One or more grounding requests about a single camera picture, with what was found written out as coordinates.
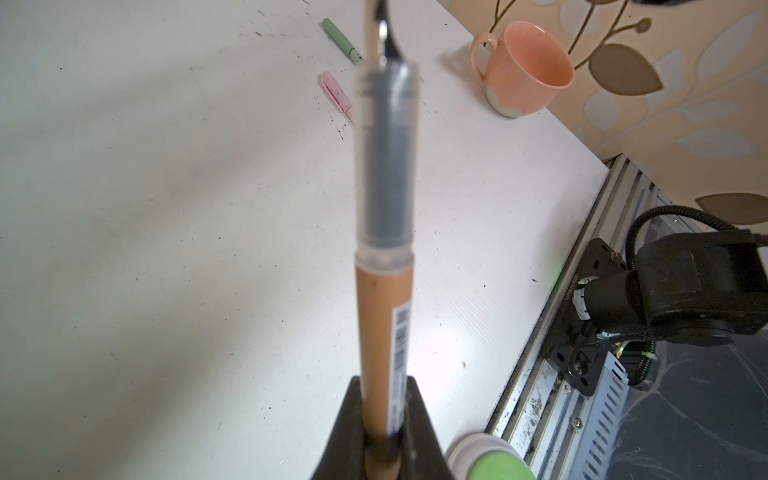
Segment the mug handle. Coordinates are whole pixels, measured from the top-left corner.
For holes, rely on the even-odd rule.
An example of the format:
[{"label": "mug handle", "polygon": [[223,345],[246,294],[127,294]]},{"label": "mug handle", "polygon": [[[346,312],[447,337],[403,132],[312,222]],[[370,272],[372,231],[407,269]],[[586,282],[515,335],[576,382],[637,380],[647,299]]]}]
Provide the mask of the mug handle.
[{"label": "mug handle", "polygon": [[475,40],[472,40],[472,46],[469,47],[469,64],[472,66],[472,70],[475,71],[475,74],[483,84],[485,84],[485,75],[480,73],[480,69],[475,62],[475,50],[477,47],[484,43],[491,45],[491,53],[496,51],[496,48],[498,47],[498,39],[492,33],[481,33],[480,35],[476,36]]}]

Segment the green pen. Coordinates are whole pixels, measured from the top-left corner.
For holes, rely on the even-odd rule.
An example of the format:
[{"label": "green pen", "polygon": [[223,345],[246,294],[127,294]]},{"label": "green pen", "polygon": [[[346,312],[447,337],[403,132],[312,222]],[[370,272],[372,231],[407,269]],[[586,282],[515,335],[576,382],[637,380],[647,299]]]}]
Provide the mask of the green pen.
[{"label": "green pen", "polygon": [[347,40],[344,34],[338,28],[336,28],[330,19],[323,19],[323,28],[325,29],[326,33],[330,35],[331,38],[333,38],[333,41],[336,42],[336,44],[342,50],[344,50],[344,53],[346,53],[349,58],[352,59],[353,63],[358,64],[365,61],[363,60],[362,55],[357,51],[357,48],[355,48],[355,45],[352,45],[352,42]]}]

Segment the barcode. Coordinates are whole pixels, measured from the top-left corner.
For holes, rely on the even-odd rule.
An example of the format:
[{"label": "barcode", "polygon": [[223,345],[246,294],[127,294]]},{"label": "barcode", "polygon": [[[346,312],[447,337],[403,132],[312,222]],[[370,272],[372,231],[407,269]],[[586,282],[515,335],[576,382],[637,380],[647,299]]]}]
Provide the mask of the barcode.
[{"label": "barcode", "polygon": [[392,311],[392,360],[389,376],[389,414],[387,434],[400,430],[406,410],[406,365],[408,363],[408,330],[411,319],[411,303]]},{"label": "barcode", "polygon": [[400,310],[396,314],[395,324],[395,365],[392,370],[397,375],[406,367],[406,353],[408,352],[408,317],[410,309]]}]

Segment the white desk surface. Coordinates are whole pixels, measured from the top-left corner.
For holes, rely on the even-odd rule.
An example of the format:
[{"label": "white desk surface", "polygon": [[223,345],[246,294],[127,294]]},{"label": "white desk surface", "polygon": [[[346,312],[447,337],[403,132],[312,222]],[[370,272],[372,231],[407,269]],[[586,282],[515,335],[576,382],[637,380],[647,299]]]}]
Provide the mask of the white desk surface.
[{"label": "white desk surface", "polygon": [[[306,478],[359,371],[348,93],[362,0],[0,6],[0,478]],[[435,0],[409,373],[443,448],[481,431],[605,167],[509,120]]]}]

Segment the pink mug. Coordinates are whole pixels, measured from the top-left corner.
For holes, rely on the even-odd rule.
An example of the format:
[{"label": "pink mug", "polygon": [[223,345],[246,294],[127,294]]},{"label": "pink mug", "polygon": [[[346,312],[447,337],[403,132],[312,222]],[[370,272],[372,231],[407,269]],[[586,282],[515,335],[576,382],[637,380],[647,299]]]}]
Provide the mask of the pink mug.
[{"label": "pink mug", "polygon": [[[491,46],[485,75],[475,63],[475,49]],[[571,57],[560,42],[528,22],[514,22],[499,41],[481,33],[469,49],[469,63],[485,86],[485,97],[494,110],[506,117],[522,117],[549,105],[574,80]]]}]

